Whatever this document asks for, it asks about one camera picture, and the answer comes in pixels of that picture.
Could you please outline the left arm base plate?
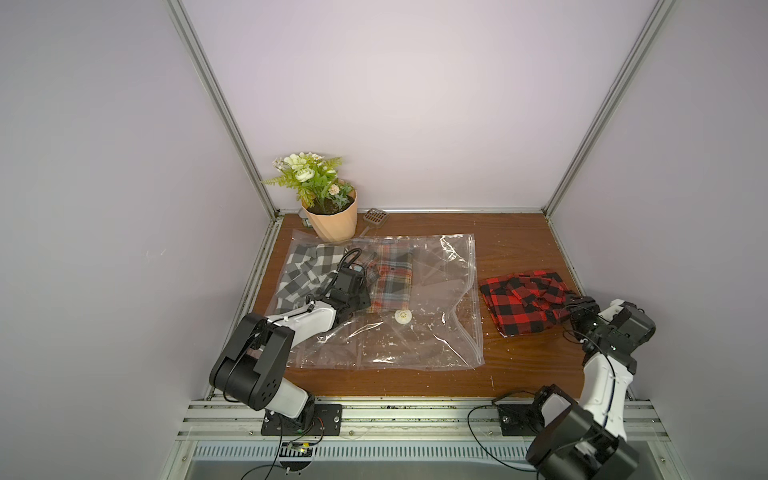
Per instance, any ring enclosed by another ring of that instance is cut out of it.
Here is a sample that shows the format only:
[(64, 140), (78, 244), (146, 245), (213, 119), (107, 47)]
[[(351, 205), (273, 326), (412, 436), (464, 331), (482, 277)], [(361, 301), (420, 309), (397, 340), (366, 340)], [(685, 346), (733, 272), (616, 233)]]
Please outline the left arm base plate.
[(343, 406), (339, 403), (313, 404), (311, 412), (290, 418), (273, 410), (266, 410), (261, 426), (262, 436), (339, 436)]

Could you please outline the red black plaid shirt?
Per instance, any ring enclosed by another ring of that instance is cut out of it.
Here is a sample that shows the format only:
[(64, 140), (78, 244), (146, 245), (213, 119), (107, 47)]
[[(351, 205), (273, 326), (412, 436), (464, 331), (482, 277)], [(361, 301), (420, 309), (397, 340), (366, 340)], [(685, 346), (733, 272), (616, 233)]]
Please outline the red black plaid shirt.
[(554, 271), (540, 270), (488, 278), (480, 294), (497, 331), (504, 337), (531, 335), (556, 327), (576, 292)]

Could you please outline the clear plastic vacuum bag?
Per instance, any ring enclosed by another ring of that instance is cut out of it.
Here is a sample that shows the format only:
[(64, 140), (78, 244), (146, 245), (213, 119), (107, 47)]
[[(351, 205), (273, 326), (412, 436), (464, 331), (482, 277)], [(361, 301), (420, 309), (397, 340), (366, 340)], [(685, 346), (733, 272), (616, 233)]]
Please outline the clear plastic vacuum bag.
[[(474, 369), (484, 363), (483, 328), (479, 311), (476, 242), (471, 234), (358, 237), (343, 245), (358, 248), (354, 263), (365, 268), (370, 244), (403, 243), (413, 249), (410, 308), (413, 319), (400, 325), (394, 312), (355, 313), (331, 332), (295, 347), (293, 368), (448, 371)], [(284, 256), (298, 244), (332, 244), (299, 230), (293, 231)]]

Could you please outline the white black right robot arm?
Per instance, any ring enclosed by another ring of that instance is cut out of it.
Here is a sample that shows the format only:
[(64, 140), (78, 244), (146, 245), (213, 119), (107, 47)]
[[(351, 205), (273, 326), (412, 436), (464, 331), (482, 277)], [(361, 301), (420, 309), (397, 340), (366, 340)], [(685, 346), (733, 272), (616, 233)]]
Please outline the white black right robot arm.
[(639, 453), (627, 442), (624, 402), (637, 370), (635, 350), (656, 332), (636, 304), (615, 299), (602, 310), (590, 297), (570, 297), (565, 334), (584, 352), (584, 383), (575, 399), (556, 385), (545, 386), (533, 407), (542, 430), (526, 460), (539, 479), (627, 479)]

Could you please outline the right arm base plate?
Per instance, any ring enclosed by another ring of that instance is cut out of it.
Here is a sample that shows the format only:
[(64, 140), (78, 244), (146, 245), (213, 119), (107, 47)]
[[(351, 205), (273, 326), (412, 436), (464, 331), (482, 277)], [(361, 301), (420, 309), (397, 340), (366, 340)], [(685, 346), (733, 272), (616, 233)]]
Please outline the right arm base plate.
[(503, 436), (536, 436), (544, 428), (543, 417), (531, 404), (496, 406)]

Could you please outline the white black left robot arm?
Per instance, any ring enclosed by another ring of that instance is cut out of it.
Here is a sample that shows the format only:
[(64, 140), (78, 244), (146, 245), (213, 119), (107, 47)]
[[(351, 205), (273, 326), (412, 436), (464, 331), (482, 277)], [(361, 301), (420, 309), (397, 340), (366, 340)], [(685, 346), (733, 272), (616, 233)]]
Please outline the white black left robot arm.
[(315, 416), (315, 396), (285, 378), (291, 350), (331, 332), (370, 306), (367, 271), (340, 263), (329, 285), (283, 314), (243, 317), (214, 363), (209, 384), (228, 401), (268, 410), (306, 430)]

